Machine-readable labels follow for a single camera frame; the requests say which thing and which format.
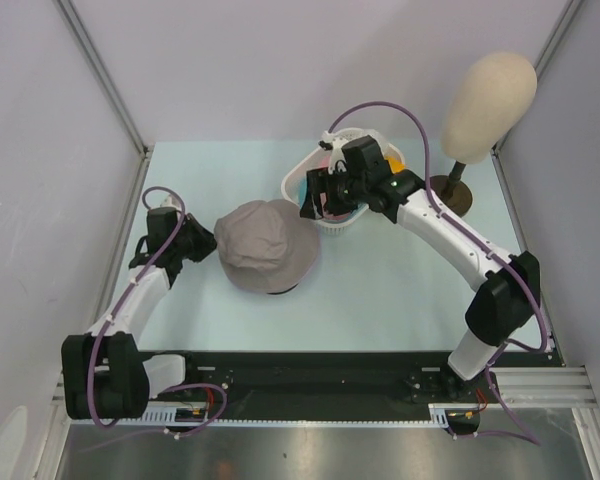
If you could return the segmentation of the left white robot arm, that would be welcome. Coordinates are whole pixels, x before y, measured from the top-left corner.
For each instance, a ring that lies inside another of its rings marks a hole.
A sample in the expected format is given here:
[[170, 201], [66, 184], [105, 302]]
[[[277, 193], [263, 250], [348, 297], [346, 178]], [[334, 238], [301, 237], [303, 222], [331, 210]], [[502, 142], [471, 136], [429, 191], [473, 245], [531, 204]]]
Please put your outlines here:
[[182, 400], [200, 390], [200, 374], [182, 355], [143, 353], [137, 340], [184, 263], [203, 261], [216, 242], [192, 215], [174, 206], [149, 210], [146, 225], [119, 299], [86, 333], [68, 336], [61, 346], [65, 407], [73, 420], [139, 418], [167, 389]]

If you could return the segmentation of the grey beige bucket hat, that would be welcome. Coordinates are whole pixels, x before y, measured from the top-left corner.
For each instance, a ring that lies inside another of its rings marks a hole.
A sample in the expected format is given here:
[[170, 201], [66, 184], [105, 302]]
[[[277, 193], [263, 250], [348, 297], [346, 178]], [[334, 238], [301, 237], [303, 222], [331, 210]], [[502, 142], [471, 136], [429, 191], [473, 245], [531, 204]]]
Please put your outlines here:
[[299, 207], [283, 199], [237, 207], [216, 221], [214, 237], [228, 280], [257, 294], [300, 283], [311, 270], [312, 246], [320, 240]]

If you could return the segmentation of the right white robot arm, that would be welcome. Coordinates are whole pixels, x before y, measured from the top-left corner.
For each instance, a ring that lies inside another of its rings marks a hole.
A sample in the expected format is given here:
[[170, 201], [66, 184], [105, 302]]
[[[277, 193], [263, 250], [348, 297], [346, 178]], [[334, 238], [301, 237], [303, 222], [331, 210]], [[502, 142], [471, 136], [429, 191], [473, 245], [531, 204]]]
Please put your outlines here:
[[528, 251], [512, 255], [445, 208], [425, 181], [392, 161], [372, 130], [324, 133], [327, 157], [306, 172], [300, 215], [310, 220], [348, 215], [362, 206], [416, 234], [466, 280], [475, 296], [467, 331], [441, 376], [443, 393], [464, 401], [477, 389], [476, 376], [491, 364], [510, 335], [540, 312], [540, 268]]

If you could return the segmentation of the purple bucket hat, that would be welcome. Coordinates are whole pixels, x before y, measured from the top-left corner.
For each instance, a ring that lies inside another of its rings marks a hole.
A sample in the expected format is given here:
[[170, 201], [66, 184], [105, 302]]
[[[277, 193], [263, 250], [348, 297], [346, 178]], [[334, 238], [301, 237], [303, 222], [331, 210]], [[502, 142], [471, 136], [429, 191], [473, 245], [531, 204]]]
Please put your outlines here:
[[312, 257], [310, 269], [313, 269], [319, 262], [321, 255], [321, 241], [317, 240], [315, 244], [312, 246]]

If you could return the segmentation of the pink bucket hat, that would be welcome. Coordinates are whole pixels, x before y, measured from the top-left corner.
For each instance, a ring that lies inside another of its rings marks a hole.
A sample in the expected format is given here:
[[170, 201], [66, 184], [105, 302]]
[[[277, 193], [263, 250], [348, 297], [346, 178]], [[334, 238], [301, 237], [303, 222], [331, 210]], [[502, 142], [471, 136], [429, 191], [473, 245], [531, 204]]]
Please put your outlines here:
[[329, 207], [327, 206], [330, 198], [337, 197], [335, 190], [339, 186], [339, 184], [338, 184], [339, 178], [336, 176], [336, 173], [333, 172], [332, 175], [328, 176], [327, 180], [329, 181], [329, 187], [327, 188], [326, 192], [323, 192], [321, 194], [324, 219], [326, 221], [333, 221], [333, 222], [343, 221], [346, 218], [347, 213], [342, 208], [337, 206], [336, 207], [337, 213], [335, 213], [332, 210], [330, 210]]

